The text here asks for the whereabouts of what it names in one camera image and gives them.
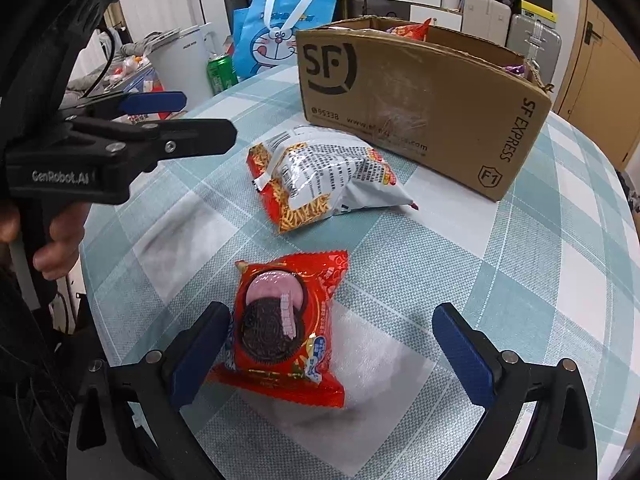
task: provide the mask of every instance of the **sf express box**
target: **sf express box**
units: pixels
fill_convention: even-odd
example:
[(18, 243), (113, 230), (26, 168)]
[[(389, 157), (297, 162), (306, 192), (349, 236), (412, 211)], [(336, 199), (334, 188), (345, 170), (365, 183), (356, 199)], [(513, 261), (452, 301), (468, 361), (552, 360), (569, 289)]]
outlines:
[(427, 41), (385, 32), (409, 22), (366, 16), (300, 30), (306, 119), (354, 133), (500, 200), (551, 108), (525, 63), (501, 46), (446, 28)]

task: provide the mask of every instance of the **red package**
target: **red package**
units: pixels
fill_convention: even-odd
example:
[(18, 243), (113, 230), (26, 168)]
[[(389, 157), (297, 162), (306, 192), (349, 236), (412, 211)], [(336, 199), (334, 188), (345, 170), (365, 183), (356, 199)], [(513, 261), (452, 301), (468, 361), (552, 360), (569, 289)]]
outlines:
[(398, 36), (404, 36), (405, 38), (411, 38), (412, 40), (427, 41), (427, 32), (429, 31), (430, 23), (431, 18), (424, 23), (401, 25), (401, 27), (390, 28), (387, 32)]
[(208, 379), (277, 399), (344, 406), (332, 375), (331, 298), (349, 266), (346, 251), (290, 254), (242, 272), (225, 362)]

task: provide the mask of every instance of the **green can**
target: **green can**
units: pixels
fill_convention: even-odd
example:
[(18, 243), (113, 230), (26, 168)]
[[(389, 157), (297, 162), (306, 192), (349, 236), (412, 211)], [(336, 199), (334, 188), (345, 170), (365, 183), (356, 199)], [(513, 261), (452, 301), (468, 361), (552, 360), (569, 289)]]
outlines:
[(214, 94), (238, 84), (238, 76), (229, 54), (212, 57), (207, 63), (207, 76)]

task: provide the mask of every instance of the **tablecloth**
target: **tablecloth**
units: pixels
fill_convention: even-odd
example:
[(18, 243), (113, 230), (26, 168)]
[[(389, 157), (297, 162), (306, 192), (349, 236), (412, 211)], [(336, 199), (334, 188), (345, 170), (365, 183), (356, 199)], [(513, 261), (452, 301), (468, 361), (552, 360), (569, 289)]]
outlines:
[[(599, 477), (608, 478), (640, 392), (640, 247), (604, 154), (550, 113), (494, 203), (383, 152), (420, 211), (360, 210), (277, 235), (245, 158), (257, 139), (305, 123), (297, 75), (274, 69), (188, 115), (233, 121), (238, 142), (226, 155), (159, 164), (126, 204), (92, 207), (82, 271), (110, 363), (165, 348), (212, 300), (232, 305), (235, 260), (346, 249), (350, 270), (333, 312), (345, 409), (215, 383), (182, 409), (229, 479), (437, 478), (482, 413), (431, 334), (443, 301), (499, 349), (578, 363)], [(494, 478), (508, 470), (531, 413), (527, 405)]]

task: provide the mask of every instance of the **finger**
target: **finger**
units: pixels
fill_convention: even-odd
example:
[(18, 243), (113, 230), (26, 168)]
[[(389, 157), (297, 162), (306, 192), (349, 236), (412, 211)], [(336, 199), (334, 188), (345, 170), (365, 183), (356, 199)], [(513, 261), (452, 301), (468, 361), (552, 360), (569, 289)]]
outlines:
[(20, 212), (13, 202), (0, 203), (0, 242), (13, 242), (20, 231)]
[(49, 234), (52, 240), (65, 240), (73, 238), (84, 226), (89, 215), (91, 204), (86, 202), (76, 202), (65, 208), (56, 216), (49, 227)]
[(78, 261), (79, 253), (76, 249), (71, 256), (69, 256), (64, 262), (60, 263), (57, 267), (43, 272), (42, 275), (45, 280), (57, 280), (66, 276), (71, 269), (74, 268), (76, 261)]
[(40, 272), (48, 272), (55, 269), (60, 263), (78, 250), (78, 245), (84, 236), (84, 227), (80, 228), (73, 238), (50, 242), (38, 249), (33, 255), (33, 267)]

